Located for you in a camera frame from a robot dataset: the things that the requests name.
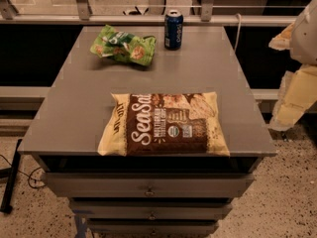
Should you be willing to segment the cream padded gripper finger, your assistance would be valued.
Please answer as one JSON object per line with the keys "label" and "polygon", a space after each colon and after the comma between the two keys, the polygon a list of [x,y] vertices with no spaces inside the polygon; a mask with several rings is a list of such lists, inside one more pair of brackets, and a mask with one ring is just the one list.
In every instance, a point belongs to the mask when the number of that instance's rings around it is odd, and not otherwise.
{"label": "cream padded gripper finger", "polygon": [[278,35],[271,39],[268,46],[271,49],[284,51],[290,49],[290,40],[292,35],[294,24],[291,23],[284,30],[282,30]]}
{"label": "cream padded gripper finger", "polygon": [[268,127],[287,131],[316,101],[317,66],[304,64],[296,72],[287,71],[281,80]]}

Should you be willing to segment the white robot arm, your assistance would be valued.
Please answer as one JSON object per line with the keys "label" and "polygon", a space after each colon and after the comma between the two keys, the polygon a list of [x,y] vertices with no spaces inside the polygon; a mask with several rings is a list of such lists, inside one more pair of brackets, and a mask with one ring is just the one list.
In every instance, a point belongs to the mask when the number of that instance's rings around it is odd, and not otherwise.
{"label": "white robot arm", "polygon": [[290,57],[301,63],[299,70],[287,71],[282,78],[268,125],[275,131],[287,131],[317,101],[317,0],[311,0],[268,46],[289,50]]}

